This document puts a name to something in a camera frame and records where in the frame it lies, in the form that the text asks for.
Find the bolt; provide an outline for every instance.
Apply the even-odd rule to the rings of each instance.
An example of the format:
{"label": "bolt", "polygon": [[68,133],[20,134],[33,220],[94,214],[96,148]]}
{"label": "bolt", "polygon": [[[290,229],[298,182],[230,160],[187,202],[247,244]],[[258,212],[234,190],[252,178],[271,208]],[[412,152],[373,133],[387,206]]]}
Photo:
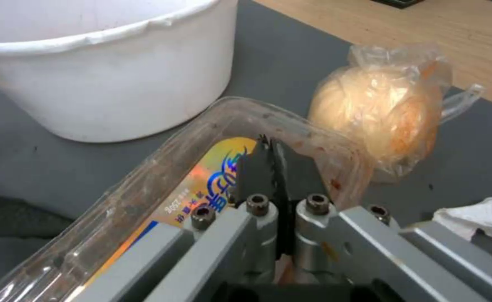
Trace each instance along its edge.
{"label": "bolt", "polygon": [[375,216],[376,219],[380,220],[384,225],[389,226],[389,222],[391,221],[391,214],[388,209],[379,206],[379,205],[369,205],[367,210],[371,212]]}
{"label": "bolt", "polygon": [[190,216],[192,226],[200,231],[208,229],[216,219],[214,209],[209,206],[199,206]]}
{"label": "bolt", "polygon": [[269,199],[263,194],[252,194],[246,199],[246,210],[253,216],[265,216],[269,212]]}
{"label": "bolt", "polygon": [[311,194],[306,199],[306,210],[313,215],[326,215],[330,210],[330,199],[323,194]]}

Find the clear plastic container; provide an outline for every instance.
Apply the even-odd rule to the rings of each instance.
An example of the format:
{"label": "clear plastic container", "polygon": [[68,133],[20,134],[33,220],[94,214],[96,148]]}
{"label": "clear plastic container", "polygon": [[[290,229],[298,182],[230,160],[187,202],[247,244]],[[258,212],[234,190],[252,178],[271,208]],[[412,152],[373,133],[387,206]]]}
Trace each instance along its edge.
{"label": "clear plastic container", "polygon": [[0,301],[73,297],[216,143],[276,137],[316,161],[340,210],[359,203],[374,161],[362,145],[252,99],[228,97],[171,137],[73,225],[0,282]]}

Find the white cloth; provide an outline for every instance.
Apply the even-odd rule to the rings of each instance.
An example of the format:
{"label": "white cloth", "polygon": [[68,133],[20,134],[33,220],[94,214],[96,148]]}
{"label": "white cloth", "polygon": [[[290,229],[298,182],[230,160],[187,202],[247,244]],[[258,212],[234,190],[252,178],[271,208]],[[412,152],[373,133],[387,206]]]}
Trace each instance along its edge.
{"label": "white cloth", "polygon": [[492,197],[471,206],[440,208],[432,220],[468,241],[478,228],[492,237]]}

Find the gray mat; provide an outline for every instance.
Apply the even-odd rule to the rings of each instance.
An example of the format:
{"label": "gray mat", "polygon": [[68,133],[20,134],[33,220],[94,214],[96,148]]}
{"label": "gray mat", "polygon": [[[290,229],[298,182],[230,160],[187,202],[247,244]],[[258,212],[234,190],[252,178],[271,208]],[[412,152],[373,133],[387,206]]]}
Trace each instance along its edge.
{"label": "gray mat", "polygon": [[[225,95],[251,97],[306,115],[317,82],[346,65],[348,47],[242,0],[233,76]],[[128,143],[76,143],[47,132],[0,92],[0,195],[75,218],[175,130]],[[388,207],[405,225],[437,208],[487,196],[492,196],[492,103],[480,101],[442,126],[433,155],[409,178],[391,187],[373,185],[364,201]],[[492,250],[492,242],[484,240]],[[0,276],[43,243],[8,241],[0,244]]]}

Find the plastic bag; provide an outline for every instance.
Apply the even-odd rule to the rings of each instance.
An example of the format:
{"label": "plastic bag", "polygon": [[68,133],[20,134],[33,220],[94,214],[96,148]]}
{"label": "plastic bag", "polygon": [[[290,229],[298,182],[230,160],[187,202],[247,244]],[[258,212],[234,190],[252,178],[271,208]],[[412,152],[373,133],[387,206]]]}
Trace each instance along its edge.
{"label": "plastic bag", "polygon": [[374,180],[410,172],[431,153],[438,125],[466,111],[484,92],[474,85],[443,100],[453,76],[434,45],[351,46],[348,61],[350,66],[319,85],[309,120],[363,142],[377,161]]}

